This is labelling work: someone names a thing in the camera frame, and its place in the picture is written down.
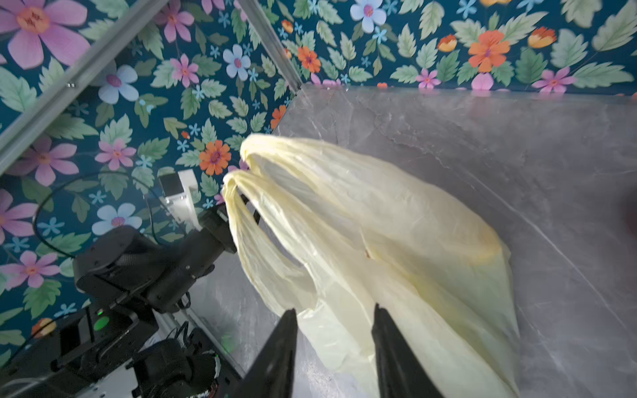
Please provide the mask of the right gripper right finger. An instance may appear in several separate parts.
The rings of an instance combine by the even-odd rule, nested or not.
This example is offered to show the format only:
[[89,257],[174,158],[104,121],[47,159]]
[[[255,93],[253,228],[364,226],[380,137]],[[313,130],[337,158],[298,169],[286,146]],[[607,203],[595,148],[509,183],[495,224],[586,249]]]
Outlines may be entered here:
[[377,303],[372,337],[381,398],[442,398],[390,313]]

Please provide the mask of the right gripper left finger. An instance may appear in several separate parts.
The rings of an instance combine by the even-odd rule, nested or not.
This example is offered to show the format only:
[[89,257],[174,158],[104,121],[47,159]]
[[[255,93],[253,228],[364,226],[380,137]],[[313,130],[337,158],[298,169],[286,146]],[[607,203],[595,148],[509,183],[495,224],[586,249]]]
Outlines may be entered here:
[[294,309],[289,309],[281,316],[250,370],[230,397],[292,397],[297,337],[297,315]]

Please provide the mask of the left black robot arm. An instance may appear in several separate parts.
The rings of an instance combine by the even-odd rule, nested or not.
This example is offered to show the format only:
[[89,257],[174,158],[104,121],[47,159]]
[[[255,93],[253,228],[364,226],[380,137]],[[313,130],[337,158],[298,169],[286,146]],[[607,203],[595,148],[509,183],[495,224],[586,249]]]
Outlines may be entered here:
[[157,317],[185,310],[190,288],[235,251],[224,210],[173,245],[117,227],[74,260],[76,285],[91,304],[20,349],[1,371],[4,397],[76,397],[115,371],[132,371],[134,397],[227,397],[241,376],[200,328],[184,325],[153,343]]

